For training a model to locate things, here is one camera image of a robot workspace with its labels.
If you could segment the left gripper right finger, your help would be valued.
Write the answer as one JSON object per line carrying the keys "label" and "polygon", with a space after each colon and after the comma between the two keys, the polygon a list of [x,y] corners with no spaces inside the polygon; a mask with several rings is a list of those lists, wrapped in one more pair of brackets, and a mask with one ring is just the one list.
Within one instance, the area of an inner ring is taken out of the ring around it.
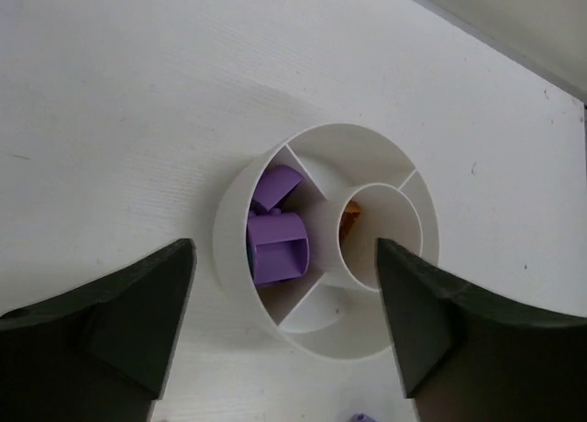
{"label": "left gripper right finger", "polygon": [[586,321],[443,271],[391,239],[376,269],[394,355],[422,421],[583,421]]}

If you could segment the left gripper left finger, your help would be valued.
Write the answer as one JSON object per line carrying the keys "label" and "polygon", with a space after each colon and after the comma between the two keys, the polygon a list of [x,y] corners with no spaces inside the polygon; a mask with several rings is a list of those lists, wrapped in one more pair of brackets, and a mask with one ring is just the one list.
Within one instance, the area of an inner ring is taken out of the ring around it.
{"label": "left gripper left finger", "polygon": [[126,268],[2,314],[2,420],[150,420],[194,273],[194,242],[177,239]]}

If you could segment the brown lego brick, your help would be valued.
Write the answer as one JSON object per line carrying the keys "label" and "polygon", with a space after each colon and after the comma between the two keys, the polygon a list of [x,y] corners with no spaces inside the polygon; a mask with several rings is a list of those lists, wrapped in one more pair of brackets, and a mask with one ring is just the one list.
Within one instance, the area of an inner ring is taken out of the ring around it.
{"label": "brown lego brick", "polygon": [[350,200],[346,204],[338,226],[338,242],[340,244],[342,244],[348,237],[350,231],[359,219],[361,212],[362,209],[357,202]]}

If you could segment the purple rounded lego piece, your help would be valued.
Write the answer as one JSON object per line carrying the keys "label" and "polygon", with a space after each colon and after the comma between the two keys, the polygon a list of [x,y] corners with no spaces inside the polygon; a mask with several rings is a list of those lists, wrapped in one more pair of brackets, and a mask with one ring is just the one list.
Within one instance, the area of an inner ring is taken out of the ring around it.
{"label": "purple rounded lego piece", "polygon": [[247,252],[251,278],[258,288],[304,276],[310,250],[303,220],[293,212],[259,215],[249,211]]}

